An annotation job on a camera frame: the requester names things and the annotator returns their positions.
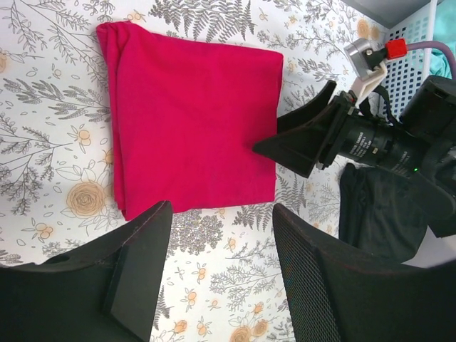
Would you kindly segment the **white plastic basket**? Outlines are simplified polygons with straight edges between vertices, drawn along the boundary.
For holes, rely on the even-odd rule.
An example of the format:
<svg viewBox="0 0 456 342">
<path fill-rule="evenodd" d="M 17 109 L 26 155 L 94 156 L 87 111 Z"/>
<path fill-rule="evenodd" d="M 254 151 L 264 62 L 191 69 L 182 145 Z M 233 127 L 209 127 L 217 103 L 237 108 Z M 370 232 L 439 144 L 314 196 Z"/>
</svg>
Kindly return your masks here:
<svg viewBox="0 0 456 342">
<path fill-rule="evenodd" d="M 386 27 L 385 36 L 374 49 L 403 39 L 406 45 L 417 45 L 433 40 L 436 7 L 439 1 L 348 1 L 355 9 Z M 391 112 L 399 117 L 430 74 L 433 47 L 408 49 L 401 57 L 386 59 L 387 76 L 380 84 L 389 96 Z M 374 91 L 368 96 L 378 96 Z"/>
</svg>

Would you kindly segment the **floral patterned mat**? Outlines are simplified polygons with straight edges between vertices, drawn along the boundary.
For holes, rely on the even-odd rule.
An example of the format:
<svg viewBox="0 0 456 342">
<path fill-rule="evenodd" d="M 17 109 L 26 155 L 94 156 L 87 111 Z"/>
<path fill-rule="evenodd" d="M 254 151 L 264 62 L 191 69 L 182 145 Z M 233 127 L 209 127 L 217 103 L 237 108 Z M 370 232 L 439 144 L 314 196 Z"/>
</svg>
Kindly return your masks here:
<svg viewBox="0 0 456 342">
<path fill-rule="evenodd" d="M 343 48 L 388 31 L 342 1 L 3 1 L 1 264 L 43 262 L 123 218 L 110 194 L 107 72 L 95 28 L 130 21 L 176 38 L 284 56 L 280 113 L 328 80 L 351 87 Z M 293 341 L 272 204 L 173 218 L 153 341 Z"/>
</svg>

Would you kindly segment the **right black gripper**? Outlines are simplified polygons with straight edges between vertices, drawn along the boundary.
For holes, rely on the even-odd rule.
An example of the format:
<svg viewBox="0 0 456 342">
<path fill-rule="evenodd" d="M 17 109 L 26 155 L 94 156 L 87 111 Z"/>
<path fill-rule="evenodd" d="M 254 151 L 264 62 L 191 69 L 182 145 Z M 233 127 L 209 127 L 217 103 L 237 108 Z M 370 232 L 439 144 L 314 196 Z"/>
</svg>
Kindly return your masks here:
<svg viewBox="0 0 456 342">
<path fill-rule="evenodd" d="M 344 114 L 341 126 L 315 124 L 336 89 L 327 81 L 305 105 L 277 119 L 277 134 L 253 152 L 308 178 L 341 155 L 406 180 L 436 237 L 455 234 L 455 81 L 429 76 L 399 120 Z"/>
</svg>

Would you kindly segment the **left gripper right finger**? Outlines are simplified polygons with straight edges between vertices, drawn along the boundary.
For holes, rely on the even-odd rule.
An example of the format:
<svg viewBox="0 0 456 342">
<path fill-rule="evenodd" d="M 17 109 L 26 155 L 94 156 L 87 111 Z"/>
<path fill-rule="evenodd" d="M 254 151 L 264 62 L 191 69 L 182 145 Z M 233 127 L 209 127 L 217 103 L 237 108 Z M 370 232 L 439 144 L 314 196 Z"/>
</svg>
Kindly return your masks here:
<svg viewBox="0 0 456 342">
<path fill-rule="evenodd" d="M 297 341 L 453 341 L 455 262 L 367 254 L 276 204 L 273 228 Z"/>
</svg>

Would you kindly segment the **black cloth right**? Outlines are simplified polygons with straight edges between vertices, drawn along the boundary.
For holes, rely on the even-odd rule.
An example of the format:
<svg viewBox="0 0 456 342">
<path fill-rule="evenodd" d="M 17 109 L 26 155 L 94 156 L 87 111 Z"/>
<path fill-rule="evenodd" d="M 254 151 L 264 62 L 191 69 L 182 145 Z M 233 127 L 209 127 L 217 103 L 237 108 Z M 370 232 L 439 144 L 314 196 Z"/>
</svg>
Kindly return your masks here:
<svg viewBox="0 0 456 342">
<path fill-rule="evenodd" d="M 428 224 L 407 185 L 385 170 L 346 164 L 339 181 L 338 238 L 375 257 L 400 263 L 412 259 Z"/>
</svg>

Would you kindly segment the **teal t shirt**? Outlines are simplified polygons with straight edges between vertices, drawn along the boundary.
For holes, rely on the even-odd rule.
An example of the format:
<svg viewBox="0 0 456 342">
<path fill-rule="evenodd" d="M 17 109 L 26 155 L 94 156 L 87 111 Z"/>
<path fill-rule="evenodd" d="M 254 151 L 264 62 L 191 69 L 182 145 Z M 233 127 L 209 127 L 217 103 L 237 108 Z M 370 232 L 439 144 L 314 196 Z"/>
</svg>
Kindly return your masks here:
<svg viewBox="0 0 456 342">
<path fill-rule="evenodd" d="M 433 40 L 446 44 L 455 55 L 455 0 L 445 0 L 437 5 Z M 452 78 L 449 62 L 439 50 L 432 50 L 430 74 Z"/>
</svg>

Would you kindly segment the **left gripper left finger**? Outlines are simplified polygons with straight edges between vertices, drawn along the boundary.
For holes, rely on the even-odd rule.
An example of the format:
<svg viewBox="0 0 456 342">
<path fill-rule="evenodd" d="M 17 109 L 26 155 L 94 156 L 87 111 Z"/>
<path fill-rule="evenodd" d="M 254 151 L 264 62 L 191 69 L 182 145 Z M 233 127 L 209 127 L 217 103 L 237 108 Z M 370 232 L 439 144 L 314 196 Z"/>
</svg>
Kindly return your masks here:
<svg viewBox="0 0 456 342">
<path fill-rule="evenodd" d="M 172 223 L 159 202 L 42 264 L 1 269 L 3 341 L 149 341 Z"/>
</svg>

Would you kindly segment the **red t shirt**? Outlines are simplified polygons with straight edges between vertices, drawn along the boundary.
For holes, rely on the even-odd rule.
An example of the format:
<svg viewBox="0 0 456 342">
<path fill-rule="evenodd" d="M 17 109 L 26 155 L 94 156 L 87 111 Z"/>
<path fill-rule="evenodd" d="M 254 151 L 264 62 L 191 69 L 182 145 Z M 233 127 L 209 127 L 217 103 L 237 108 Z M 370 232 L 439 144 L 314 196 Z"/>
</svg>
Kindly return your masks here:
<svg viewBox="0 0 456 342">
<path fill-rule="evenodd" d="M 284 57 L 152 33 L 128 21 L 96 34 L 108 69 L 113 194 L 126 220 L 275 198 L 276 166 L 252 150 L 276 133 Z"/>
</svg>

